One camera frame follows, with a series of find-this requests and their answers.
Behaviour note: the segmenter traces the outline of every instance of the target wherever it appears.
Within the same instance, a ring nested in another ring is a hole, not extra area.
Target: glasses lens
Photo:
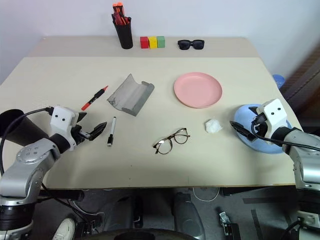
[[[188,133],[185,129],[177,132],[175,135],[174,135],[174,140],[178,143],[178,144],[184,144],[187,140],[188,140],[188,137],[187,137]]]
[[[161,154],[167,154],[172,149],[172,144],[169,139],[161,140],[159,143],[158,151]]]
[[[200,50],[203,49],[205,46],[205,42],[201,40],[194,40],[193,41],[193,47],[194,49]]]
[[[181,50],[188,50],[190,48],[190,42],[188,40],[178,41],[179,48]]]

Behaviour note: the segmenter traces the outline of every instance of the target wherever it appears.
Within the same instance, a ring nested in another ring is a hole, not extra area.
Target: white tissue
[[[210,119],[205,123],[205,130],[210,134],[217,133],[221,129],[222,127],[220,126],[220,123],[217,119]]]

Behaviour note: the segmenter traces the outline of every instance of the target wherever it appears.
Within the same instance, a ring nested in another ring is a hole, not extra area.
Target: beige tabletop
[[[97,44],[90,45],[91,40],[93,43],[99,41],[100,47],[105,48],[101,55],[97,55]],[[81,42],[85,42],[86,47],[81,47]],[[138,45],[129,50],[129,56],[117,42],[112,37],[66,37],[65,41],[63,37],[47,38],[0,86],[0,112],[12,108],[28,112],[56,105],[81,111],[82,105],[97,90],[109,85],[80,122],[85,131],[91,131],[98,123],[108,121],[106,130],[94,141],[85,141],[74,151],[64,153],[46,175],[48,187],[294,184],[293,162],[286,154],[270,155],[250,149],[229,124],[241,105],[279,98],[291,125],[300,128],[272,76],[246,39],[208,38],[202,51],[190,49],[190,52],[181,53],[176,39],[166,38],[164,49],[140,49]],[[218,53],[213,52],[209,43],[216,44],[214,48],[220,49]],[[112,46],[112,57],[108,56],[108,45]],[[173,84],[187,72],[203,72],[215,77],[223,89],[220,101],[203,109],[190,108],[179,102]],[[137,82],[145,81],[155,86],[136,117],[116,110],[107,102],[130,73]],[[113,116],[117,117],[114,142],[112,147],[107,147]],[[37,113],[29,118],[50,133],[47,113]],[[204,123],[211,118],[218,119],[223,127],[218,133],[205,131]],[[191,135],[187,143],[173,143],[173,149],[167,155],[155,154],[153,143],[182,127]],[[20,148],[6,142],[5,169],[14,162]]]

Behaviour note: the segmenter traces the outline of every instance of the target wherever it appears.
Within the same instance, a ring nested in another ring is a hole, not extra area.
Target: light blue dish
[[[239,107],[239,109],[234,114],[234,121],[243,125],[243,127],[251,132],[251,122],[256,116],[249,107],[260,107],[261,104],[247,104]],[[291,124],[286,121],[288,124],[288,128],[292,128]],[[282,148],[275,144],[268,144],[264,140],[256,139],[255,141],[249,141],[245,136],[241,135],[240,133],[236,132],[238,137],[250,148],[266,153],[266,154],[281,154],[283,153]]]

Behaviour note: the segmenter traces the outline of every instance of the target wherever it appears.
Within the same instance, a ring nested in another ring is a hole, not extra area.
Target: sneaker
[[[74,239],[75,229],[75,221],[71,218],[66,218],[60,223],[52,240],[72,240]]]

